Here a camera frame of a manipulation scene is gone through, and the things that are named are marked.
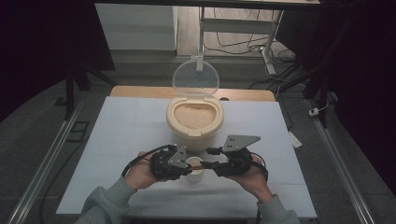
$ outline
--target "white cup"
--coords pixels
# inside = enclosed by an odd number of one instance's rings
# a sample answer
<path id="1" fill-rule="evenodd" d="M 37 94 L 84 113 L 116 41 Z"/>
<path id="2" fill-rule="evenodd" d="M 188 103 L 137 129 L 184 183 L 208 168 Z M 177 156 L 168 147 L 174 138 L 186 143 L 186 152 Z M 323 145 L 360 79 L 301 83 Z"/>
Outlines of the white cup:
<path id="1" fill-rule="evenodd" d="M 201 165 L 201 161 L 202 159 L 199 157 L 189 157 L 187 159 L 187 163 L 190 164 L 192 167 Z M 186 178 L 191 183 L 196 183 L 199 182 L 203 176 L 204 176 L 204 170 L 193 170 L 189 175 L 186 175 Z"/>

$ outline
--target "gray sleeve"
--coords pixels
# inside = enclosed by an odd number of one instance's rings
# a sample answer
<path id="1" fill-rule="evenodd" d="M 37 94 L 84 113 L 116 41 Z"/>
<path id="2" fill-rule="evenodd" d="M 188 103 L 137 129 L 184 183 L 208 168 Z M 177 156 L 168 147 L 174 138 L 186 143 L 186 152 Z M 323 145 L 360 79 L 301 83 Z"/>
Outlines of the gray sleeve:
<path id="1" fill-rule="evenodd" d="M 109 189 L 98 187 L 85 201 L 76 223 L 120 223 L 121 217 L 128 213 L 128 201 L 135 193 L 136 190 L 132 189 L 122 176 Z"/>
<path id="2" fill-rule="evenodd" d="M 257 203 L 262 214 L 262 224 L 299 224 L 293 210 L 286 210 L 277 195 L 269 203 Z"/>

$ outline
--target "person's left hand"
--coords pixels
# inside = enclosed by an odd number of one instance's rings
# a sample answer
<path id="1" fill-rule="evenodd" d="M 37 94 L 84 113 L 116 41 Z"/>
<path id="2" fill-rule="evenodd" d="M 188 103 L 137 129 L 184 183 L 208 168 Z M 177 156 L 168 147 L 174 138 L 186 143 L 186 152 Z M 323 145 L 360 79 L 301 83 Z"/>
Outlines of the person's left hand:
<path id="1" fill-rule="evenodd" d="M 143 156 L 146 152 L 139 152 L 139 156 Z M 128 174 L 125 176 L 125 181 L 133 188 L 133 189 L 146 189 L 150 187 L 152 184 L 157 183 L 157 179 L 154 177 L 150 170 L 150 158 L 152 154 L 148 155 L 141 161 L 139 161 L 136 165 L 131 167 Z"/>

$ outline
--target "toilet lid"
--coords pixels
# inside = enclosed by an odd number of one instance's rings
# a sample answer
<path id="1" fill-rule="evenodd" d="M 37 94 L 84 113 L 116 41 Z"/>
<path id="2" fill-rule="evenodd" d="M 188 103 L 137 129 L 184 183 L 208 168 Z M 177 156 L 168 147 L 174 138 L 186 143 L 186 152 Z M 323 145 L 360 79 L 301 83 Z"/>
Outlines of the toilet lid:
<path id="1" fill-rule="evenodd" d="M 190 60 L 177 68 L 172 84 L 179 94 L 212 95 L 219 89 L 219 74 L 205 61 Z"/>

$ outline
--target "white table surface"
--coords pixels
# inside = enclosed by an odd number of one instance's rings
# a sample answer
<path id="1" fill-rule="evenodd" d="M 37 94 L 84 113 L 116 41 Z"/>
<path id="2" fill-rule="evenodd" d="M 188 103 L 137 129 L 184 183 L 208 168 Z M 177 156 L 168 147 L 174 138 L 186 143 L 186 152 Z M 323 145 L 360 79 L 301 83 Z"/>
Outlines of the white table surface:
<path id="1" fill-rule="evenodd" d="M 141 150 L 173 144 L 165 120 L 168 99 L 107 97 L 90 140 L 67 187 L 57 214 L 79 214 L 89 194 L 98 186 L 110 187 L 125 165 Z M 273 102 L 221 102 L 224 123 L 213 147 L 222 147 L 228 134 L 258 135 L 247 147 L 266 161 L 268 185 L 287 209 L 298 217 L 316 217 L 279 104 Z M 224 156 L 200 155 L 205 161 L 225 161 Z M 191 184 L 182 176 L 139 190 L 128 215 L 134 217 L 254 218 L 257 200 L 238 184 L 213 171 Z"/>

